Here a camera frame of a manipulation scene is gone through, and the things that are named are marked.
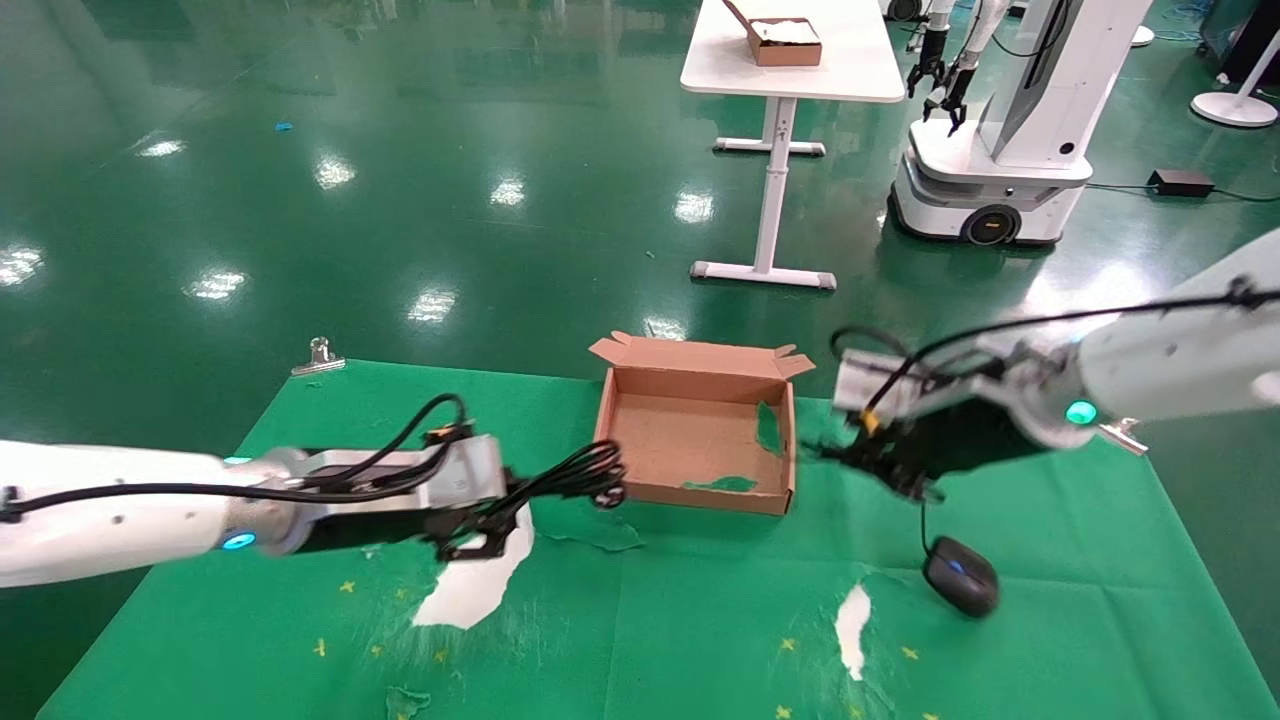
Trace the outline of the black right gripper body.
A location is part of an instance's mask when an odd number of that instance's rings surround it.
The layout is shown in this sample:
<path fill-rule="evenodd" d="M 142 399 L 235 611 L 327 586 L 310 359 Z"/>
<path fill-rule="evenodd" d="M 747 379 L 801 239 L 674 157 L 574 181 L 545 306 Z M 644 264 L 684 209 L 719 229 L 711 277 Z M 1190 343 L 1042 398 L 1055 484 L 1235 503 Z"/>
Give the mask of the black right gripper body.
<path fill-rule="evenodd" d="M 878 477 L 887 483 L 929 483 L 1046 451 L 1021 432 L 1005 406 L 969 398 L 892 424 Z"/>

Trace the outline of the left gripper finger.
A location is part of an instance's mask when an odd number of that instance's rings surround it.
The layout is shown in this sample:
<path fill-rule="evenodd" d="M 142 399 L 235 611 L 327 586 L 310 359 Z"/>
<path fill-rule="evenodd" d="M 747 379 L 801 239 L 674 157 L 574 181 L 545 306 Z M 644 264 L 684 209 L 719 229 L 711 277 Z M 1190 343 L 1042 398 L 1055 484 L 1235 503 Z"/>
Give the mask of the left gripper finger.
<path fill-rule="evenodd" d="M 436 538 L 438 562 L 472 562 L 500 559 L 506 555 L 516 520 L 465 521 L 444 530 Z"/>
<path fill-rule="evenodd" d="M 476 506 L 471 514 L 476 523 L 515 523 L 518 511 L 527 505 L 529 500 L 529 488 L 518 486 L 503 498 Z"/>

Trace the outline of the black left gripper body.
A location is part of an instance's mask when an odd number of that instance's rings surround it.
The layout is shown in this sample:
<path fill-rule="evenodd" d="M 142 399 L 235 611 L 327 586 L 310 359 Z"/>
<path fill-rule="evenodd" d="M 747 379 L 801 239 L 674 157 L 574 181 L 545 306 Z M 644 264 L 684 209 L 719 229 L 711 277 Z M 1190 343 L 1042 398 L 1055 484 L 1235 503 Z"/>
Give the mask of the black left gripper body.
<path fill-rule="evenodd" d="M 300 553 L 348 550 L 419 539 L 435 547 L 438 557 L 456 555 L 456 537 L 474 518 L 471 509 L 376 510 L 369 505 L 324 507 L 306 527 Z"/>

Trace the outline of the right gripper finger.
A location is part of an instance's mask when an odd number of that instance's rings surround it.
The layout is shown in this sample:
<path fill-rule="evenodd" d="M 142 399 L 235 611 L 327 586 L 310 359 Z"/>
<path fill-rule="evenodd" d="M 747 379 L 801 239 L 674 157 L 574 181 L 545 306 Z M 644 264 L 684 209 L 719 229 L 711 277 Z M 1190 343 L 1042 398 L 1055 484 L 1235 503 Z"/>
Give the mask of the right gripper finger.
<path fill-rule="evenodd" d="M 946 493 L 936 486 L 937 479 L 910 464 L 882 462 L 879 482 L 893 495 L 914 503 L 942 503 L 946 500 Z"/>
<path fill-rule="evenodd" d="M 864 473 L 895 473 L 899 459 L 893 452 L 901 432 L 896 428 L 881 428 L 872 433 L 859 430 L 849 442 L 833 436 L 815 443 L 815 456 L 820 460 L 838 462 Z"/>

